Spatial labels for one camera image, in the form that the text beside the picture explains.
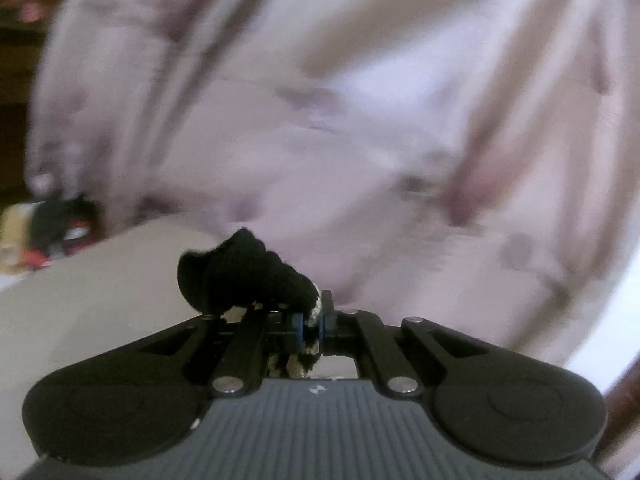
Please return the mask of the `brown wooden furniture frame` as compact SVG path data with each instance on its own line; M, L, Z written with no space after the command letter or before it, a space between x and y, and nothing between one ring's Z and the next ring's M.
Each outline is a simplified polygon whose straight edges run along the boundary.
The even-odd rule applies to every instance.
M594 452L595 458L608 452L639 420L639 368L639 360L635 360L605 396L608 423Z

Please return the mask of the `grey fabric mattress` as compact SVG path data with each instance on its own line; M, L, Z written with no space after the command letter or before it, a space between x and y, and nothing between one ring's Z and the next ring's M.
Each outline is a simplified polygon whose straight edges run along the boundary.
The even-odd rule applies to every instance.
M2 290L2 478L18 477L36 459L21 418L32 385L193 318L178 289L178 260L219 241L176 220L154 220Z

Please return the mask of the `pink leaf print curtain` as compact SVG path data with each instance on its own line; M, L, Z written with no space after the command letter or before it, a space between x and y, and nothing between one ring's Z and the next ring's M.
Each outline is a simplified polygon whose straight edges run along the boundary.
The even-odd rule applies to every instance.
M66 0L26 179L561 364L639 239L639 0Z

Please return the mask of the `clutter of small objects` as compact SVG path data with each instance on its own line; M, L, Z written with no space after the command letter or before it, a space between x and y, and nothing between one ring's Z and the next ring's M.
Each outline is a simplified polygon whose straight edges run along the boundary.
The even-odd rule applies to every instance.
M45 269L102 237L99 208L84 196L14 204L1 213L1 274Z

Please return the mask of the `black white striped knit sweater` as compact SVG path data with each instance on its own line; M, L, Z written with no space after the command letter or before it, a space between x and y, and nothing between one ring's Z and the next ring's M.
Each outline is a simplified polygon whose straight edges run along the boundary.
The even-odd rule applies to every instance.
M279 351L268 359L268 375L303 378L320 358L321 292L304 274L242 228L209 252L185 252L177 266L184 300L201 314L224 320L242 309L266 312L268 324L292 322L299 315L303 337L298 349Z

